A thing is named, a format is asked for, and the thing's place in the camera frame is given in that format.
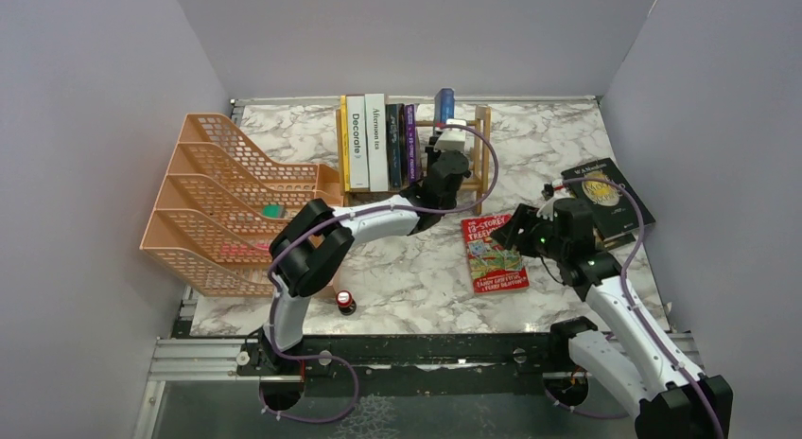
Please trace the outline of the purple 52-Storey Treehouse book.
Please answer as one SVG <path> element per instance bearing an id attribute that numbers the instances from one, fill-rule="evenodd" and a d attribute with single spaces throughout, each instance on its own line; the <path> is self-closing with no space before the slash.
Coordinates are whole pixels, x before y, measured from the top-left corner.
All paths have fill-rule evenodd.
<path id="1" fill-rule="evenodd" d="M 418 138 L 414 104 L 405 106 L 405 138 L 408 184 L 413 184 L 418 180 L 419 176 Z"/>

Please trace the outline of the blue Jane Eyre book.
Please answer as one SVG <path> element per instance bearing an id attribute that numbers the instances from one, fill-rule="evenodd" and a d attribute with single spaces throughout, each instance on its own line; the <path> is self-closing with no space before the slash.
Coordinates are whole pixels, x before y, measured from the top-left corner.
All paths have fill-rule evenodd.
<path id="1" fill-rule="evenodd" d="M 433 135 L 438 136 L 438 128 L 455 115 L 455 93 L 453 88 L 442 88 L 434 96 Z"/>

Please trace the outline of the floral Little Women book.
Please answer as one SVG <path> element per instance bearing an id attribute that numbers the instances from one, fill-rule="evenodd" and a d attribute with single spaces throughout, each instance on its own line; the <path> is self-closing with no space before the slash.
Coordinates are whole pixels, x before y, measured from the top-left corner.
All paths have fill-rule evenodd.
<path id="1" fill-rule="evenodd" d="M 403 183 L 403 164 L 401 160 L 401 124 L 403 119 L 403 104 L 387 104 L 386 111 L 386 142 L 389 168 L 390 189 L 400 190 Z"/>

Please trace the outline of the Afternoon tea coffee cover book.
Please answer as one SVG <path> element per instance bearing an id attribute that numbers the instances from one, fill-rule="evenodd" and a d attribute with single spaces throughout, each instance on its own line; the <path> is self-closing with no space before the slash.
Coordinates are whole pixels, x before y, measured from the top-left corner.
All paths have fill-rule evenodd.
<path id="1" fill-rule="evenodd" d="M 366 132 L 368 138 L 369 189 L 389 190 L 389 165 L 386 143 L 386 103 L 384 94 L 365 95 Z"/>

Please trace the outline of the white Furniture Decorate book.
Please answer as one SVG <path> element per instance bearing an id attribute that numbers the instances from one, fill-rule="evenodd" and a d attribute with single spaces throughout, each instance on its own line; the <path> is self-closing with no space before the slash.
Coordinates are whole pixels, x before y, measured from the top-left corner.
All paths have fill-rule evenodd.
<path id="1" fill-rule="evenodd" d="M 345 97 L 346 130 L 348 137 L 349 185 L 352 189 L 369 188 L 369 169 L 366 138 L 365 97 Z"/>

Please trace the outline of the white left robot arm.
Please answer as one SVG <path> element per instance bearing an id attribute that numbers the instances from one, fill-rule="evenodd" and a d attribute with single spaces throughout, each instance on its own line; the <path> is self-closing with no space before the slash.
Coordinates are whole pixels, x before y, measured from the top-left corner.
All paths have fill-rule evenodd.
<path id="1" fill-rule="evenodd" d="M 457 193 L 469 176 L 465 155 L 438 151 L 422 180 L 387 200 L 354 207 L 307 203 L 269 247 L 267 275 L 274 290 L 261 339 L 264 364 L 278 374 L 293 368 L 309 301 L 332 281 L 352 247 L 431 228 L 457 207 Z"/>

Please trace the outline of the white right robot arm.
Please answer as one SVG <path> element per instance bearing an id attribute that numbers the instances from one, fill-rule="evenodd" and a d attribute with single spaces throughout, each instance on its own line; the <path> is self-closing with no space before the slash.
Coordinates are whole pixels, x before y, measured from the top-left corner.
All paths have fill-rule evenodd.
<path id="1" fill-rule="evenodd" d="M 565 285 L 613 332 L 615 348 L 585 317 L 551 326 L 555 368 L 588 371 L 626 410 L 639 438 L 725 438 L 733 392 L 709 377 L 660 328 L 616 258 L 597 245 L 589 207 L 576 199 L 519 205 L 492 239 L 523 256 L 553 260 Z"/>

